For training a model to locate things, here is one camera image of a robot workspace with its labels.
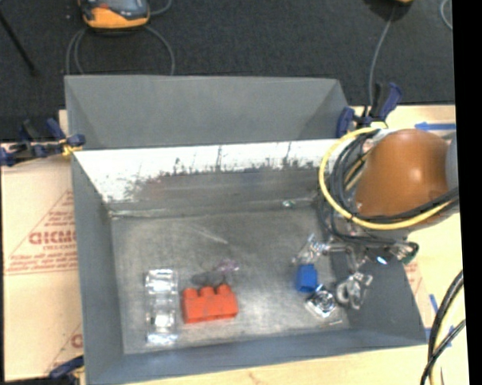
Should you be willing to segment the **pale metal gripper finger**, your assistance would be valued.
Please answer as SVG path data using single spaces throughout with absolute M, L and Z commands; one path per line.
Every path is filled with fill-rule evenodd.
M 372 275 L 357 271 L 337 284 L 335 299 L 346 308 L 360 309 L 372 282 Z
M 310 234 L 305 243 L 291 259 L 293 265 L 311 265 L 314 264 L 323 255 L 326 255 L 331 246 L 326 242 L 321 242 L 315 234 Z

